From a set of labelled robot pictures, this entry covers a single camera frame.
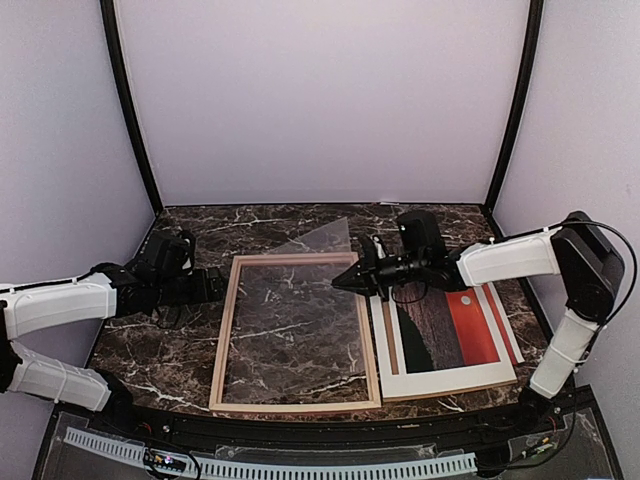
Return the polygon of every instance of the empty picture frame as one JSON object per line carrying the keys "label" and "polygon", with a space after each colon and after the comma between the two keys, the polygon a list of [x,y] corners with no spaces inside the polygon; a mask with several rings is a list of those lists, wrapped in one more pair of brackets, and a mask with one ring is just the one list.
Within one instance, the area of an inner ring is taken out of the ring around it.
{"label": "empty picture frame", "polygon": [[381,406],[366,299],[331,279],[353,252],[236,256],[213,371],[213,412]]}
{"label": "empty picture frame", "polygon": [[516,381],[512,364],[523,361],[522,355],[492,286],[456,293],[420,289],[402,289],[389,302],[370,300],[384,400],[436,397]]}

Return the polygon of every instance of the marble table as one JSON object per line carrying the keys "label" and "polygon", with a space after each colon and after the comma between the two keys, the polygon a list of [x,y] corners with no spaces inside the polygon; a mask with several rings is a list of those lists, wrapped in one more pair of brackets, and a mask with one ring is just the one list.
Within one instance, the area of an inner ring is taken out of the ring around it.
{"label": "marble table", "polygon": [[[154,229],[190,230],[198,239],[197,266],[219,266],[228,275],[235,255],[267,252],[344,217],[348,218],[354,251],[359,248],[358,235],[372,234],[378,234],[389,247],[397,249],[400,239],[395,219],[399,214],[415,208],[435,213],[448,247],[464,246],[492,235],[477,206],[433,204],[171,207],[160,215]],[[540,361],[546,340],[518,282],[497,282],[496,289],[525,358],[524,363],[515,367],[517,384],[440,398],[386,403],[382,409],[375,411],[287,417],[251,415],[245,418],[291,421],[392,420],[515,403],[519,389]],[[153,318],[133,315],[112,319],[104,326],[90,366],[118,375],[131,390],[138,405],[210,416],[208,401],[222,310],[222,304],[208,304],[185,307],[179,318],[165,318],[165,313],[160,312],[159,317],[154,315]],[[295,329],[290,333],[295,342]],[[326,386],[329,391],[331,388],[332,385]],[[338,390],[335,393],[336,396],[340,395]]]}

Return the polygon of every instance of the black pole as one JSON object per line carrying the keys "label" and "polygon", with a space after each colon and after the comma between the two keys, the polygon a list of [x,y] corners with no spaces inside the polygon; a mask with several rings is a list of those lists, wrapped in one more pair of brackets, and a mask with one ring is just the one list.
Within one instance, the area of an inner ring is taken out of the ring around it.
{"label": "black pole", "polygon": [[129,88],[129,81],[127,80],[127,71],[124,66],[124,57],[122,56],[122,46],[120,44],[120,35],[118,34],[118,23],[113,0],[100,0],[100,7],[102,9],[102,23],[104,24],[104,33],[107,38],[109,58],[111,59],[113,77],[116,81],[118,96],[120,97],[122,114],[124,115],[124,121],[127,125],[129,138],[131,139],[133,153],[138,162],[140,175],[142,175],[142,181],[147,190],[147,196],[149,197],[154,212],[158,215],[164,207],[160,199],[158,186],[153,178],[149,157],[147,156],[147,151],[142,141],[138,117],[136,116],[136,110],[133,106],[133,97],[131,96],[131,89]]}
{"label": "black pole", "polygon": [[522,119],[524,104],[527,100],[527,91],[529,90],[529,82],[533,70],[533,61],[536,56],[543,5],[544,0],[531,0],[529,4],[527,31],[524,37],[520,70],[518,71],[518,80],[516,81],[516,89],[513,94],[509,120],[507,121],[507,128],[505,129],[504,138],[502,139],[498,161],[496,162],[496,168],[493,172],[493,178],[491,179],[491,186],[489,187],[487,198],[484,201],[484,207],[489,212],[493,212],[498,197],[500,196],[500,190],[502,189],[504,178],[507,175],[509,160],[511,160],[511,154],[513,153],[513,146],[516,143],[518,128],[520,128],[520,120]]}

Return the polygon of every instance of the white vent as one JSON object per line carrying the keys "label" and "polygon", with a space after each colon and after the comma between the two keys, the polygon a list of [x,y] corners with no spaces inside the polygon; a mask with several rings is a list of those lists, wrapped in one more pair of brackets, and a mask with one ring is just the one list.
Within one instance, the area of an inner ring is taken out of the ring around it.
{"label": "white vent", "polygon": [[[67,429],[64,441],[102,457],[144,468],[144,446],[140,444],[125,443],[71,427]],[[187,470],[182,474],[182,478],[196,477],[195,466],[186,455],[166,451],[163,453],[171,453],[172,456],[180,457],[187,462]],[[195,455],[195,458],[202,467],[203,480],[423,480],[448,478],[477,471],[473,453],[413,462],[339,467],[263,465],[213,460],[198,455]]]}

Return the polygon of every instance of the white wall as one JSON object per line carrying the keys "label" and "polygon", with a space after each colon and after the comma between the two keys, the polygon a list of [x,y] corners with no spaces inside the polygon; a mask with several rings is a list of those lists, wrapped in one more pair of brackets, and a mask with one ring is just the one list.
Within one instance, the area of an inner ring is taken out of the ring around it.
{"label": "white wall", "polygon": [[[97,1],[0,2],[0,283],[125,261],[152,221],[101,22]],[[97,328],[81,322],[21,342],[83,365]],[[31,478],[50,409],[0,395],[0,478]]]}
{"label": "white wall", "polygon": [[[496,216],[514,233],[561,220],[574,209],[620,229],[640,251],[637,2],[545,6],[531,90]],[[550,318],[558,318],[566,298],[562,283],[540,278],[534,288]],[[595,390],[629,479],[640,478],[639,298],[601,335],[579,377]]]}
{"label": "white wall", "polygon": [[163,201],[483,201],[528,3],[119,1]]}

